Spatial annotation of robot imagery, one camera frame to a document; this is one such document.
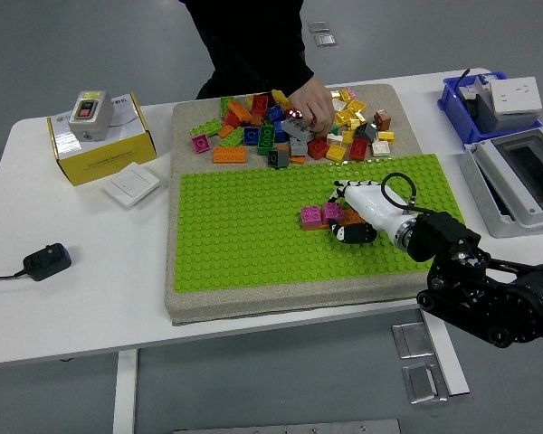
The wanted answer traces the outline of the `person's hand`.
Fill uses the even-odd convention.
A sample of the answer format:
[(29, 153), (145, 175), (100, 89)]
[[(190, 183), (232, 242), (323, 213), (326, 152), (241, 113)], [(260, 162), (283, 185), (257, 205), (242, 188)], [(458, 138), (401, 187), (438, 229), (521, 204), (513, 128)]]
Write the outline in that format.
[(301, 115), (301, 122), (319, 137), (325, 137), (332, 129), (335, 110), (331, 93), (316, 77), (310, 78), (292, 92), (289, 101)]

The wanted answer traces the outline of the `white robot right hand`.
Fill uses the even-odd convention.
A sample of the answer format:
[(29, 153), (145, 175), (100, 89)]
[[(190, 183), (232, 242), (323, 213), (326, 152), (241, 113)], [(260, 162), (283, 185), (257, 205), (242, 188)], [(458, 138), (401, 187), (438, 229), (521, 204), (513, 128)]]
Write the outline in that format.
[(384, 231), (391, 243), (406, 251), (415, 224), (415, 211), (388, 186), (376, 181), (339, 180), (328, 198), (335, 203), (343, 198), (348, 206), (358, 213), (365, 223), (343, 226), (328, 219), (330, 230), (344, 243), (372, 242), (378, 231)]

